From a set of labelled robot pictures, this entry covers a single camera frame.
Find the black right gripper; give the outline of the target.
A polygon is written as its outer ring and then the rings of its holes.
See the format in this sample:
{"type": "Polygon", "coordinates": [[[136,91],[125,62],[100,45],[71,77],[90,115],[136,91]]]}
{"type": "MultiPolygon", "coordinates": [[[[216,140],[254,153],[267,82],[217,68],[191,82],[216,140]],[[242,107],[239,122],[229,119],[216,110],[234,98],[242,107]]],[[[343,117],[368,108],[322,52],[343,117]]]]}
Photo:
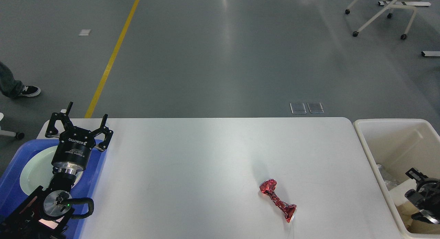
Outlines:
{"type": "Polygon", "coordinates": [[[418,210],[417,213],[411,215],[411,219],[427,224],[439,224],[439,179],[424,182],[428,176],[415,168],[409,169],[405,174],[416,183],[420,183],[415,190],[409,190],[405,194],[408,201],[418,210]]]}

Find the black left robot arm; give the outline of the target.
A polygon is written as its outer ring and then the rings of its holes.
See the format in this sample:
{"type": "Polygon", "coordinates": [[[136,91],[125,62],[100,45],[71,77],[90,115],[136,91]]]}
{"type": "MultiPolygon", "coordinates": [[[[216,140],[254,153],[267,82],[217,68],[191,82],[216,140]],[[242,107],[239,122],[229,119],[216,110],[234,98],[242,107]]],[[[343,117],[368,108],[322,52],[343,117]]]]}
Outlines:
{"type": "Polygon", "coordinates": [[[70,220],[93,214],[93,199],[73,197],[72,188],[77,174],[87,169],[93,149],[107,150],[113,131],[106,125],[108,114],[95,130],[74,125],[69,118],[72,105],[52,113],[47,125],[45,137],[58,139],[48,187],[38,186],[1,222],[2,239],[64,239],[70,220]]]}

